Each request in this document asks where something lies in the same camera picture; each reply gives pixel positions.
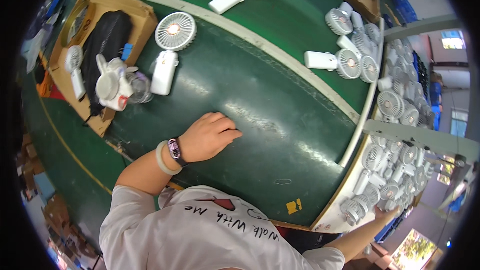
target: worker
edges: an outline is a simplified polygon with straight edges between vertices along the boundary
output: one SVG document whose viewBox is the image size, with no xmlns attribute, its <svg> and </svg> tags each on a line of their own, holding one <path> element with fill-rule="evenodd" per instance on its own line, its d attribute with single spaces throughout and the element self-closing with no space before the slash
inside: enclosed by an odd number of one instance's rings
<svg viewBox="0 0 480 270">
<path fill-rule="evenodd" d="M 397 212 L 377 213 L 375 220 L 301 255 L 264 213 L 239 197 L 206 185 L 165 188 L 187 164 L 213 158 L 241 136 L 230 118 L 209 112 L 126 167 L 100 227 L 106 268 L 342 269 Z"/>
</svg>

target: yellow floor line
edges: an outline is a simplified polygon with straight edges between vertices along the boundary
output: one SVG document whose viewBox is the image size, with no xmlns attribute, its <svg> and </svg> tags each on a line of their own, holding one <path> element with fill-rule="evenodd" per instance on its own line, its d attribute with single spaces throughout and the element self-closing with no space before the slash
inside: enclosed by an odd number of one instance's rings
<svg viewBox="0 0 480 270">
<path fill-rule="evenodd" d="M 43 103 L 43 99 L 42 97 L 40 96 L 40 94 L 37 92 L 37 90 L 35 89 L 35 92 L 37 93 L 38 95 L 38 98 L 40 100 L 40 104 L 42 105 L 42 108 L 43 108 L 43 111 L 45 112 L 45 116 L 46 118 L 48 119 L 48 122 L 50 123 L 51 127 L 53 128 L 53 130 L 55 131 L 55 133 L 57 134 L 57 137 L 58 139 L 60 140 L 60 142 L 62 143 L 63 147 L 65 147 L 65 149 L 68 151 L 68 153 L 71 155 L 71 157 L 73 158 L 73 160 L 75 162 L 77 162 L 77 164 L 80 166 L 80 168 L 85 171 L 85 173 L 88 174 L 89 177 L 91 177 L 95 183 L 97 183 L 100 187 L 102 187 L 105 191 L 108 192 L 108 194 L 112 195 L 112 191 L 107 188 L 106 186 L 104 186 L 97 177 L 95 177 L 92 172 L 88 171 L 88 169 L 85 167 L 85 165 L 82 164 L 82 162 L 77 158 L 77 156 L 75 155 L 75 153 L 70 149 L 70 147 L 67 145 L 67 143 L 65 142 L 65 140 L 63 139 L 63 137 L 60 135 L 60 132 L 57 130 L 57 127 L 55 126 L 55 124 L 53 123 L 52 121 L 52 118 L 50 117 L 49 115 L 49 112 L 47 111 L 47 108 L 45 107 L 45 104 Z"/>
</svg>

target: white bracelet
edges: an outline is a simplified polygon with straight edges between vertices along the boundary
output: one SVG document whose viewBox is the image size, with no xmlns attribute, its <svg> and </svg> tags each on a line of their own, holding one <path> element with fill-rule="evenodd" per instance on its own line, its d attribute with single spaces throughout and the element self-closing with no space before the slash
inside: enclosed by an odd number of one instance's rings
<svg viewBox="0 0 480 270">
<path fill-rule="evenodd" d="M 180 167 L 180 169 L 178 169 L 177 171 L 171 171 L 166 165 L 165 163 L 163 162 L 163 159 L 162 159 L 162 148 L 163 146 L 165 146 L 167 144 L 167 140 L 165 141 L 162 141 L 160 142 L 160 144 L 156 147 L 156 150 L 155 150 L 155 156 L 156 156 L 156 163 L 158 164 L 158 166 L 160 167 L 160 169 L 162 169 L 163 172 L 165 172 L 166 174 L 168 175 L 171 175 L 171 176 L 174 176 L 178 173 L 180 173 L 180 171 L 182 171 L 183 167 Z"/>
</svg>

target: smartwatch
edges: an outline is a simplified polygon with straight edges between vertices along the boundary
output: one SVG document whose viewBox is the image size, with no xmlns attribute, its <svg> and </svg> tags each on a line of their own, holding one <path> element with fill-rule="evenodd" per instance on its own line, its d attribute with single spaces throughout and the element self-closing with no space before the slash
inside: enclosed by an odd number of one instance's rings
<svg viewBox="0 0 480 270">
<path fill-rule="evenodd" d="M 178 137 L 173 137 L 166 142 L 170 156 L 182 167 L 188 165 L 186 161 L 182 159 L 182 152 L 180 151 L 180 146 L 178 143 Z"/>
</svg>

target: black pouch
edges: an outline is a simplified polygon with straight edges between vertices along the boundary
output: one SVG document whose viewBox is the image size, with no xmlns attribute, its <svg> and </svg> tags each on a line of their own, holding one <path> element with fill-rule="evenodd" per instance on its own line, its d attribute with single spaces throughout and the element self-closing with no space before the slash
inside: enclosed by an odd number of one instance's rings
<svg viewBox="0 0 480 270">
<path fill-rule="evenodd" d="M 106 12 L 95 25 L 95 28 L 83 44 L 83 62 L 81 63 L 81 75 L 85 90 L 90 99 L 90 116 L 100 115 L 104 108 L 95 93 L 95 85 L 100 77 L 95 57 L 102 54 L 108 62 L 115 57 L 121 57 L 120 51 L 128 42 L 132 23 L 130 16 L 123 11 Z"/>
</svg>

